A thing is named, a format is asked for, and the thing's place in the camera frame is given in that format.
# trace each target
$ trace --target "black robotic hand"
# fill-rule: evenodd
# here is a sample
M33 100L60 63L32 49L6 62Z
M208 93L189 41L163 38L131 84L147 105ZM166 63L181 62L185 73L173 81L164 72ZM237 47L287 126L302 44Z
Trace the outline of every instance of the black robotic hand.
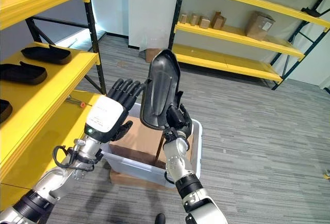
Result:
M145 84L132 79L118 79L107 94L101 96L90 111L85 124L85 134L102 142L122 138L133 122L124 121Z
M166 119L170 128L174 128L178 135L182 134L188 138L192 131L192 120L183 104L179 109L176 106L169 106L166 112Z

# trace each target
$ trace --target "small cardboard box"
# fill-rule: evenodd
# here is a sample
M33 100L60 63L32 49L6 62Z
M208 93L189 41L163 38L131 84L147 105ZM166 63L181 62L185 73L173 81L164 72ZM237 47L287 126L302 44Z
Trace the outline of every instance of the small cardboard box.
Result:
M145 61L147 63L151 63L151 61L154 59L155 56L157 56L158 53L160 53L162 49L157 48L148 48L145 50Z
M192 14L190 19L190 25L195 26L198 22L198 15Z
M212 21L211 21L211 27L213 29L221 30L222 27L225 25L226 18L221 16L221 12L216 12Z
M161 139L162 131L153 130L143 125L137 117L127 117L126 121L133 121L133 125L123 138L109 143L113 154L128 159L139 161L148 165L165 169L166 156L162 149L164 140ZM189 136L190 149L187 151L187 158L191 157L191 146L193 135Z
M210 26L210 20L206 16L201 16L200 18L200 27L207 29Z
M187 14L182 14L181 15L180 22L183 23L183 24L185 24L187 22Z
M262 41L274 23L275 21L270 15L254 11L245 28L245 34L250 38Z

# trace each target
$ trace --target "black cable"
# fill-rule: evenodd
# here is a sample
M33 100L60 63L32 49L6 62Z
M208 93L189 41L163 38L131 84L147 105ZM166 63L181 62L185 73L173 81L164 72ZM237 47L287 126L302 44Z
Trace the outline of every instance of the black cable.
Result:
M58 167L65 168L65 169L77 169L77 170L83 170L83 171L94 171L94 165L92 165L92 168L86 169L86 168L83 168L83 167L70 166L69 163L67 163L67 164L60 163L56 158L57 157L57 152L58 152L59 149L63 150L63 152L65 153L66 156L68 155L68 151L65 149L65 146L56 146L53 149L53 153L52 153L53 159L54 159L55 164Z
M171 183L171 184L174 184L174 182L172 180L169 180L168 177L167 177L167 171L165 171L164 173L164 177L166 179L167 182Z

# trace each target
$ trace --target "black shelf post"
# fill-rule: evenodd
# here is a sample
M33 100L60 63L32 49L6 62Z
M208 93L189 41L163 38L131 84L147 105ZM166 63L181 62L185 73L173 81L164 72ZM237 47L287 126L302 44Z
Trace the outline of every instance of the black shelf post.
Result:
M179 19L181 4L182 4L182 0L176 0L174 16L173 16L173 21L172 21L172 27L171 27L171 33L170 33L170 39L169 39L169 47L168 47L170 50L173 47L173 41L174 41L174 35L175 35L174 29L175 29L175 25L176 25L176 23Z
M323 0L317 0L315 2L315 4L313 5L312 7L312 10L313 11L316 11L316 9L320 6L320 4L322 3ZM323 13L321 13L321 15L324 15L326 13L328 13L330 11L330 9L327 9L326 11L324 11ZM290 38L288 39L288 42L292 43L294 41L294 38L296 37L296 35L299 33L301 34L303 37L305 37L308 41L312 42L311 46L307 49L307 51L304 53L305 57L301 60L301 61L297 61L289 70L288 72L286 72L286 66L287 66L287 63L288 63L288 59L286 61L286 64L285 64L285 67L284 67L284 70L283 70L283 74L282 74L282 79L283 81L288 78L288 76L295 70L295 68L298 67L298 65L307 57L307 55L315 48L315 46L317 46L318 43L320 43L320 41L324 38L324 36L329 32L322 32L318 38L313 41L311 40L309 37L307 37L305 34L303 34L301 32L301 30L303 29L303 27L305 27L307 24L309 24L309 22L307 21L302 21L300 23L300 25L297 27L297 29L293 32L293 34L290 36ZM277 60L278 58L282 55L282 53L278 53L276 54L276 56L274 57L274 59L271 61L271 65L273 65ZM272 90L276 90L278 88L279 85L281 85L282 82L280 83L275 83L275 86L272 88Z
M68 22L68 21L62 21L58 19L52 19L52 18L45 18L41 16L32 16L27 18L26 24L30 30L30 33L33 37L33 40L36 42L42 42L41 37L43 37L47 43L53 44L54 42L51 41L49 37L47 37L41 30L38 28L34 22L34 20L40 20L40 21L46 21L46 22L53 22L53 23L58 23L58 24L63 24L63 25L69 25L69 26L74 26L74 27L81 27L81 28L88 28L89 29L89 34L91 37L91 42L92 42L92 48L95 53L98 53L99 56L99 64L96 65L97 69L97 74L98 74L98 80L100 82L99 87L89 76L85 76L85 78L102 94L106 94L106 86L105 86L105 81L104 81L104 75L103 75L103 70L102 70L102 63L101 63L101 56L100 56L100 49L98 47L98 40L97 40L97 33L95 29L95 19L94 19L94 14L93 14L93 8L92 8L92 3L85 2L85 11L86 11L86 16L87 16L87 22L88 25L85 24L80 24L80 23L74 23L74 22Z

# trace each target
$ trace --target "robotic hand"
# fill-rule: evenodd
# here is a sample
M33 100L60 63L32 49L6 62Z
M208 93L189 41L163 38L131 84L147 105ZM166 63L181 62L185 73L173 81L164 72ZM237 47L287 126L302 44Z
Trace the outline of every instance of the robotic hand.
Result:
M192 120L181 104L169 106L166 118L169 127L164 130L166 142L163 149L167 158L166 175L171 175L188 213L188 224L227 224L227 220L216 203L203 188L195 175L186 152L189 150L187 138L192 131Z
M145 85L132 82L131 79L125 82L119 79L108 97L99 97L88 114L85 136L75 139L74 147L68 150L64 146L54 148L53 158L57 167L47 171L16 204L3 210L0 224L36 223L72 190L77 180L94 170L94 164L103 156L101 144L120 139L133 124L132 121L123 122ZM66 155L62 162L56 159L59 149Z

